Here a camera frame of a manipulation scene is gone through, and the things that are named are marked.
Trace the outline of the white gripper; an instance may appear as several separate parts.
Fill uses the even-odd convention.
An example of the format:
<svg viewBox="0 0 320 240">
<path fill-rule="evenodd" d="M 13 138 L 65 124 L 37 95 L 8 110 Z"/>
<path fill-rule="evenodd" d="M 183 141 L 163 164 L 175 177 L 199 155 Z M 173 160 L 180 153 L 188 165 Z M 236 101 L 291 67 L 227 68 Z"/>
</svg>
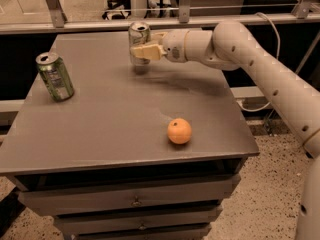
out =
<svg viewBox="0 0 320 240">
<path fill-rule="evenodd" d="M 188 30 L 178 29 L 167 32 L 152 32 L 151 41 L 144 44 L 133 44 L 129 51 L 136 61 L 160 60 L 165 56 L 169 61 L 185 63 L 185 39 Z"/>
</svg>

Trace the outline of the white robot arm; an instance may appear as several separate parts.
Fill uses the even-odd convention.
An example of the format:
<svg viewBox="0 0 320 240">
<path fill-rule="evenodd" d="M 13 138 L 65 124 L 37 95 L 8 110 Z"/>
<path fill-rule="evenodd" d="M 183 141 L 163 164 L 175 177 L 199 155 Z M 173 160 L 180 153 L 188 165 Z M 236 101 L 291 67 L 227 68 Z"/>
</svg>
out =
<svg viewBox="0 0 320 240">
<path fill-rule="evenodd" d="M 295 240 L 320 240 L 320 93 L 265 51 L 240 22 L 210 30 L 172 30 L 130 47 L 139 59 L 196 61 L 220 70 L 242 68 L 314 158 L 306 177 Z"/>
</svg>

